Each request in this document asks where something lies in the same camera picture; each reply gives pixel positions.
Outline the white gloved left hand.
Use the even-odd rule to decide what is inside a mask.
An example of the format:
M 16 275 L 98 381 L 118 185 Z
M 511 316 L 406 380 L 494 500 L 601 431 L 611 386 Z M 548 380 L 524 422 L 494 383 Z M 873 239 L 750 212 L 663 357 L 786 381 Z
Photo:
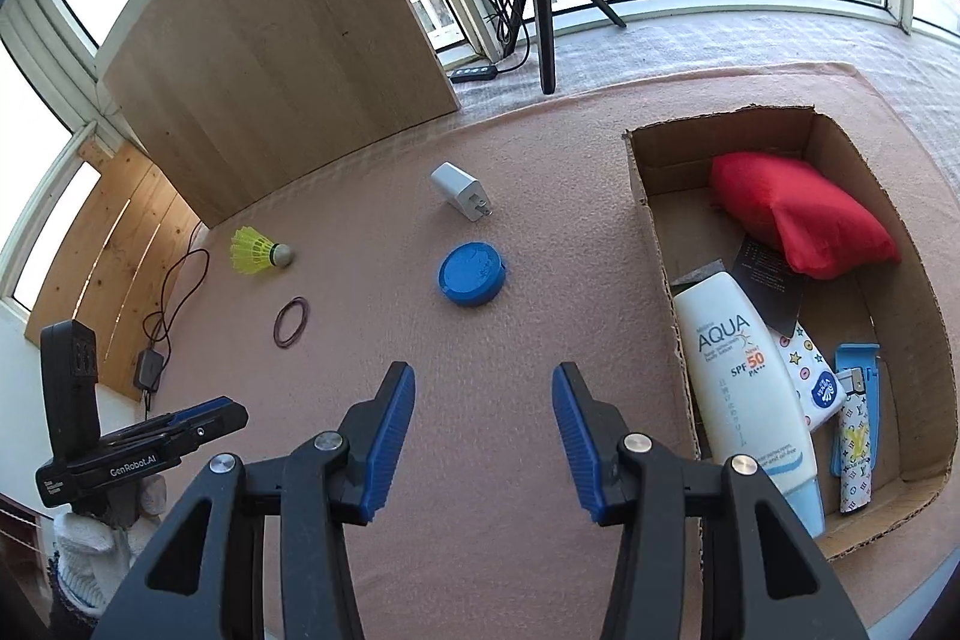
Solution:
M 128 528 L 81 513 L 57 516 L 50 559 L 53 604 L 93 627 L 160 528 L 166 502 L 166 481 L 156 474 L 140 482 L 137 518 Z

